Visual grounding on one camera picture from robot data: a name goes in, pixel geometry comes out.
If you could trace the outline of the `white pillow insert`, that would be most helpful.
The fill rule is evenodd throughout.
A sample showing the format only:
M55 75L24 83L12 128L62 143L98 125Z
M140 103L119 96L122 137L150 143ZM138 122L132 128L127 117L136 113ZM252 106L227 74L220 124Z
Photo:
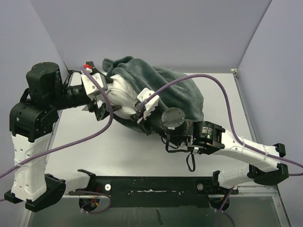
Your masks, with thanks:
M136 113L134 105L137 103L138 93L121 75L116 74L110 78L113 82L107 85L106 95L111 105L121 106L121 109L115 111L114 115L124 120L130 120L130 116Z

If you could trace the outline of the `zebra and grey pillowcase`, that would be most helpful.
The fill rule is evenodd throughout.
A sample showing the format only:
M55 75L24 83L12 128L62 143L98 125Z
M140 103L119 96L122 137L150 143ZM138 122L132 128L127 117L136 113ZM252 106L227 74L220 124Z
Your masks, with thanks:
M167 68L152 67L142 59L126 56L118 60L105 58L102 69L108 77L119 74L139 94L144 88L157 91L162 86L184 77L181 72ZM180 108L187 119L204 120L204 98L192 79L181 81L171 85L159 93L159 102L156 108L163 111L171 107Z

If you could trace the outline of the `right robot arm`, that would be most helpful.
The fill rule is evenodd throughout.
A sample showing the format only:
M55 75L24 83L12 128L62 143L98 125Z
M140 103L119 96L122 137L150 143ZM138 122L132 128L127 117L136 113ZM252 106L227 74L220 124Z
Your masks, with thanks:
M247 182L276 185L289 177L287 165L273 158L274 155L285 155L281 143L266 146L234 137L222 126L193 118L176 107L156 108L149 116L139 110L131 119L146 135L159 135L166 152L187 153L187 158L192 159L192 165L188 166L190 172L196 170L197 155L225 156L243 162L235 169L214 172L211 189L215 193Z

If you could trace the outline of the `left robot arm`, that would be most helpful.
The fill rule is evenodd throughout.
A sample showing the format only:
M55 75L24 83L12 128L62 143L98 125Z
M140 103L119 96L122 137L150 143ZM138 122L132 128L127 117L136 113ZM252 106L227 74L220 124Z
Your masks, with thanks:
M45 172L48 145L58 112L86 105L98 120L113 119L113 108L108 100L97 106L94 96L99 88L106 89L112 79L98 71L93 62L84 65L82 83L69 86L63 83L60 68L53 62L34 65L26 74L28 83L20 101L9 114L9 130L14 144L14 173L12 188L4 199L38 212L56 204L64 194L79 191L85 194L99 192L95 174L80 169L67 176Z

